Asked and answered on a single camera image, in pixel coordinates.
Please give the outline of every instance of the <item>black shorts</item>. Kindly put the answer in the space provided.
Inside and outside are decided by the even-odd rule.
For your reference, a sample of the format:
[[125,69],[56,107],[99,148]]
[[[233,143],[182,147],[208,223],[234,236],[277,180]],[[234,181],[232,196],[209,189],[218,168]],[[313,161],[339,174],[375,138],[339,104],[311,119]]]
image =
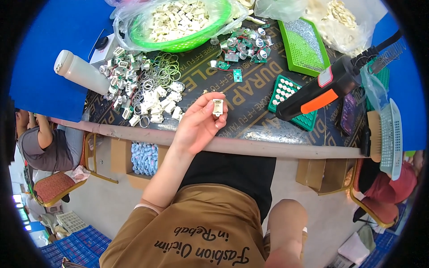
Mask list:
[[224,184],[255,199],[261,223],[271,208],[271,182],[275,157],[254,157],[202,151],[193,159],[179,187],[190,184]]

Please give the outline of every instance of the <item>wooden chair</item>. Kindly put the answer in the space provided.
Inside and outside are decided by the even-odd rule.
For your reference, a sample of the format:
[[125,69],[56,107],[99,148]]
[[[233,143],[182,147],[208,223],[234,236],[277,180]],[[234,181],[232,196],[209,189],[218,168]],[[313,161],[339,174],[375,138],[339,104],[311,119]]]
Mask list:
[[[91,157],[89,150],[89,139],[94,136],[94,149],[92,150],[92,156],[94,159],[94,170],[89,169],[88,159]],[[99,177],[100,179],[118,183],[113,179],[105,177],[97,173],[97,152],[96,152],[96,140],[97,134],[92,132],[85,132],[83,138],[82,155],[79,165],[85,167],[93,176]],[[87,180],[75,183],[72,178],[63,172],[55,173],[49,177],[37,181],[33,187],[34,199],[38,201],[44,207],[50,207],[66,194],[70,193],[74,189],[82,186]]]
[[387,204],[378,202],[369,197],[365,197],[362,200],[359,200],[353,194],[353,189],[359,189],[359,175],[362,168],[363,159],[360,158],[357,160],[356,167],[353,171],[351,185],[350,187],[350,197],[351,199],[358,204],[366,213],[368,213],[376,223],[383,227],[389,228],[395,225],[399,220],[399,210],[395,204]]

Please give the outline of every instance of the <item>green plastic basket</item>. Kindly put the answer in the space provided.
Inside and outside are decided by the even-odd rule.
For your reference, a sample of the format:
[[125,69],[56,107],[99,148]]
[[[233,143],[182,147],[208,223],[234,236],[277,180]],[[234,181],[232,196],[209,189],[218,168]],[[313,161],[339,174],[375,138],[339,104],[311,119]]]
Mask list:
[[278,21],[281,36],[283,38],[284,50],[286,52],[287,65],[290,71],[299,72],[309,76],[318,76],[320,72],[310,69],[306,66],[321,68],[322,70],[328,68],[331,63],[329,62],[328,54],[326,53],[325,45],[316,29],[314,23],[304,18],[301,20],[307,22],[313,28],[317,42],[319,43],[320,52],[322,54],[323,63],[320,61],[316,52],[310,48],[308,43],[297,33],[287,31],[282,21]]
[[[368,65],[371,65],[374,63],[374,61],[376,60],[373,59],[370,62],[368,62]],[[383,69],[381,69],[378,74],[375,75],[375,77],[378,78],[378,80],[380,80],[380,82],[383,84],[384,88],[386,89],[387,92],[389,92],[389,79],[390,79],[390,70],[387,67],[384,67]],[[365,99],[366,102],[366,110],[367,111],[373,111],[374,107],[372,106],[372,104],[369,102],[368,97]]]
[[[279,75],[277,77],[277,80],[275,81],[274,92],[272,93],[271,100],[269,101],[269,104],[268,104],[268,110],[270,112],[273,112],[273,113],[275,113],[275,111],[277,109],[277,105],[274,105],[272,103],[272,101],[275,100],[276,99],[275,96],[278,95],[276,92],[278,85],[279,84],[285,84],[285,83],[282,83],[280,81],[280,79],[283,79],[287,82],[291,82],[293,84],[293,87],[289,86],[289,88],[292,88],[295,91],[298,91],[297,87],[301,87],[300,85],[298,85],[297,83],[294,83],[293,81],[291,81],[287,77]],[[316,116],[317,116],[317,110],[312,111],[311,113],[308,113],[308,114],[300,114],[297,117],[292,118],[291,121],[294,122],[295,124],[297,124],[298,126],[302,127],[303,129],[307,130],[307,131],[312,131],[314,128],[314,124],[316,123]]]
[[161,50],[165,52],[184,52],[194,48],[197,48],[204,44],[208,38],[207,36],[213,36],[219,29],[222,27],[228,20],[232,6],[230,2],[225,0],[216,0],[217,4],[224,8],[222,11],[221,17],[212,23],[210,26],[202,29],[201,31],[185,36],[176,40],[166,41],[166,42],[147,42],[147,38],[144,37],[145,34],[142,34],[141,24],[138,25],[140,19],[139,16],[136,17],[133,28],[130,32],[131,41],[136,45],[139,45],[143,48],[152,48],[154,50]]

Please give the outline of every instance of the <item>gray shirt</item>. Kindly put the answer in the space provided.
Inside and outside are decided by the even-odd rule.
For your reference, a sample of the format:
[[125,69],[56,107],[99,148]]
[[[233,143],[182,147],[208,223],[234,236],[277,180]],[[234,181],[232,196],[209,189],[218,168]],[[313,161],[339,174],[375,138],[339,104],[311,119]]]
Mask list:
[[40,148],[38,133],[39,126],[36,126],[24,132],[18,139],[19,150],[28,164],[43,171],[72,170],[73,160],[67,147],[65,132],[52,130],[52,143],[45,149]]

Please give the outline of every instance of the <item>metal spring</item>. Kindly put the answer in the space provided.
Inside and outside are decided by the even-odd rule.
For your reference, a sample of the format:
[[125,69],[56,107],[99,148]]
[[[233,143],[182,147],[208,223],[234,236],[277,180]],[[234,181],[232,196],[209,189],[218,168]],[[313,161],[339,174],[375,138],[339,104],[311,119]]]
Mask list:
[[386,67],[389,63],[399,59],[399,55],[402,54],[405,49],[405,45],[401,39],[393,43],[382,55],[377,57],[371,66],[368,67],[368,72],[370,74],[378,74],[381,69]]

